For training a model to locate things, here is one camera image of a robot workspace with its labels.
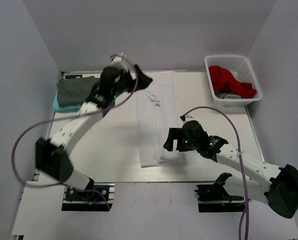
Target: gray wall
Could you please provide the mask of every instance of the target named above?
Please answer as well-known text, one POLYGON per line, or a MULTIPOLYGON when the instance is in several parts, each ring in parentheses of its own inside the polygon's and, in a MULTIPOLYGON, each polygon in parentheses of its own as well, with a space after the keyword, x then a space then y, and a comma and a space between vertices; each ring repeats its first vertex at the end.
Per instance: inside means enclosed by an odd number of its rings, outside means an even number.
MULTIPOLYGON (((0 240, 9 239, 22 187, 11 170, 10 153, 29 125, 52 116, 60 72, 21 0, 0 0, 0 240)), ((17 165, 24 178, 34 173, 39 128, 23 140, 17 165)))
POLYGON ((62 71, 101 70, 125 52, 145 70, 200 70, 246 55, 275 0, 24 0, 62 71))
POLYGON ((263 93, 249 109, 264 156, 298 169, 298 1, 276 2, 247 57, 263 93))

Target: folded clothing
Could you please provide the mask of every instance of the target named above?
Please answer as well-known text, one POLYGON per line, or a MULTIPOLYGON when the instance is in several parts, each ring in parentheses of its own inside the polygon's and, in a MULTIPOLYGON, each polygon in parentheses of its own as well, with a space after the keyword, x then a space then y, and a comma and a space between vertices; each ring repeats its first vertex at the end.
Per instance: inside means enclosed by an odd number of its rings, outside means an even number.
POLYGON ((59 80, 57 83, 59 107, 82 105, 89 96, 93 85, 99 80, 94 76, 59 80))
POLYGON ((251 83, 237 81, 232 73, 225 68, 210 66, 209 73, 214 91, 233 92, 245 99, 251 99, 257 93, 251 83))
POLYGON ((242 97, 231 91, 215 91, 214 94, 219 99, 241 99, 242 97))
POLYGON ((63 106, 60 107, 58 103, 58 93, 56 94, 53 102, 53 109, 56 112, 61 112, 61 111, 66 111, 66 110, 72 110, 72 109, 80 109, 82 105, 77 104, 77 105, 72 105, 72 106, 63 106))
POLYGON ((136 100, 141 167, 183 162, 181 152, 163 148, 169 128, 178 127, 172 75, 160 73, 136 100))

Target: table surface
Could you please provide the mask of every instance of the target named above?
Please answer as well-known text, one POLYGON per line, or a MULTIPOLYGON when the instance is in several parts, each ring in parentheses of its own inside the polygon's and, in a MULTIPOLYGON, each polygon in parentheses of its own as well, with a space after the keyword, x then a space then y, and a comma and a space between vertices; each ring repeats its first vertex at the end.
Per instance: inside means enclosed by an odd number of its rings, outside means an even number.
MULTIPOLYGON (((206 73, 147 74, 156 81, 161 74, 172 75, 179 115, 196 106, 212 106, 206 73)), ((242 149, 260 161, 245 109, 230 110, 232 113, 229 117, 237 126, 242 149)), ((57 113, 56 117, 69 114, 57 113)), ((193 112, 192 116, 209 134, 221 136, 235 144, 231 126, 218 113, 204 109, 193 112)), ((64 124, 55 122, 51 134, 64 124)), ((222 172, 240 176, 239 172, 194 154, 182 165, 141 168, 136 139, 134 96, 94 125, 71 155, 75 167, 96 182, 116 182, 111 211, 61 211, 63 186, 43 189, 26 187, 12 234, 24 235, 25 240, 238 239, 241 213, 199 213, 194 194, 196 184, 193 182, 213 181, 222 172), (108 145, 115 146, 115 149, 108 149, 108 145)), ((39 180, 31 184, 52 181, 41 174, 39 180)), ((282 218, 267 205, 251 201, 249 240, 297 238, 298 231, 293 219, 282 218)))
MULTIPOLYGON (((178 115, 197 106, 212 107, 210 86, 205 72, 146 72, 154 81, 161 81, 163 75, 171 75, 178 115)), ((84 74, 84 77, 99 74, 84 74)), ((121 102, 126 94, 120 96, 121 102)), ((261 160, 259 149, 243 106, 223 108, 236 125, 241 148, 261 160)), ((56 113, 55 118, 74 115, 56 113)), ((229 122, 219 113, 199 109, 191 113, 210 135, 217 135, 236 146, 236 137, 229 122)), ((58 132, 68 121, 54 122, 51 135, 58 132)), ((103 120, 96 123, 78 142, 70 156, 75 168, 99 183, 116 182, 205 182, 215 180, 221 173, 230 172, 240 177, 241 173, 230 167, 214 163, 196 152, 186 152, 185 162, 141 168, 137 142, 136 96, 123 106, 110 111, 103 120)), ((53 182, 41 174, 42 183, 53 182)))

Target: plastic basket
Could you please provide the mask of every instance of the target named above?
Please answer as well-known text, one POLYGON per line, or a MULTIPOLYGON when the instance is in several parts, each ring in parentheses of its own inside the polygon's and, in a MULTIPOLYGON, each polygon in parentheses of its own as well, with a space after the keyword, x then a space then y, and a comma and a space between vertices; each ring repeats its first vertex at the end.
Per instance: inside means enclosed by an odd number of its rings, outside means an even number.
POLYGON ((205 66, 208 74, 213 103, 216 106, 245 106, 251 102, 259 101, 262 98, 258 81, 246 57, 239 56, 239 55, 212 55, 212 56, 206 56, 204 61, 205 61, 205 66), (251 83, 252 87, 257 90, 257 94, 253 98, 242 98, 242 99, 217 98, 217 96, 214 93, 212 82, 211 82, 211 77, 209 72, 210 66, 220 66, 222 68, 228 69, 239 82, 251 83))

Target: white towel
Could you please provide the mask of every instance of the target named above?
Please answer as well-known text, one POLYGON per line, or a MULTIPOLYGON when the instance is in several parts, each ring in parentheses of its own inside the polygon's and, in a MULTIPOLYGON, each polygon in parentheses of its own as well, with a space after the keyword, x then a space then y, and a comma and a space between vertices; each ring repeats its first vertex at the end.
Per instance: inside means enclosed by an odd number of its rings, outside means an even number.
POLYGON ((180 163, 183 155, 163 148, 169 128, 178 127, 172 73, 160 73, 137 92, 137 119, 141 167, 180 163))

